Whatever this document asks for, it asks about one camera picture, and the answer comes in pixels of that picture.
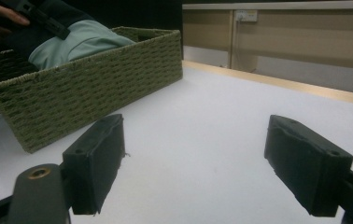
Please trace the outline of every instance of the wicker basket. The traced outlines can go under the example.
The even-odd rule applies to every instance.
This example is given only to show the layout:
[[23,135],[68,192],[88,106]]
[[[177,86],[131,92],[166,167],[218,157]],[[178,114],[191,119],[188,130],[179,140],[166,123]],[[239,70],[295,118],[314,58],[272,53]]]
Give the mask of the wicker basket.
[[182,79],[179,31],[113,31],[136,44],[39,72],[12,50],[0,52],[0,113],[25,151]]

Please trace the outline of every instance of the green woven basket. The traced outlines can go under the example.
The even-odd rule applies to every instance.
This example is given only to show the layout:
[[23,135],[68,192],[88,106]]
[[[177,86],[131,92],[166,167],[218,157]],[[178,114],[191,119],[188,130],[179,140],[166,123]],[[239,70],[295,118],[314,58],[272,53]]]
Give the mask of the green woven basket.
[[113,31],[136,44],[39,72],[12,50],[0,52],[0,113],[25,151],[182,79],[179,31]]

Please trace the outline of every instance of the light green cloth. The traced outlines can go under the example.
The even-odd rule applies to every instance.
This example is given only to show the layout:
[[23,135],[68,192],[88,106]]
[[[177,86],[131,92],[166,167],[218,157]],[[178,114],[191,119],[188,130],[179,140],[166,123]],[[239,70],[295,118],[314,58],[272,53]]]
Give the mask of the light green cloth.
[[65,40],[58,37],[49,39],[31,53],[28,61],[42,70],[134,43],[97,21],[78,21],[68,29],[71,33]]

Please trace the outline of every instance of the electrical socket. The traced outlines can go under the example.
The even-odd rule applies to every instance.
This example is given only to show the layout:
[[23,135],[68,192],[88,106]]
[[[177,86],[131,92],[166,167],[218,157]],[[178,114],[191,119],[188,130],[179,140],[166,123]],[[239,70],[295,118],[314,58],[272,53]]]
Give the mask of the electrical socket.
[[258,21],[258,10],[236,10],[236,21]]

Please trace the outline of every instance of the white table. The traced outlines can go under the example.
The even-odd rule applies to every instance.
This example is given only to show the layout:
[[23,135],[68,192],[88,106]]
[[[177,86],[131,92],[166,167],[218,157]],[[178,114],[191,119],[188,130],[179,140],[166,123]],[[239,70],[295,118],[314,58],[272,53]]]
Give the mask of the white table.
[[[74,224],[340,223],[342,209],[337,218],[310,217],[263,151],[269,116],[277,114],[353,154],[352,103],[185,63],[182,80],[115,113],[124,116],[131,157],[123,160],[102,213],[72,216]],[[61,163],[62,152],[87,128],[31,155],[0,116],[0,199],[25,169]]]

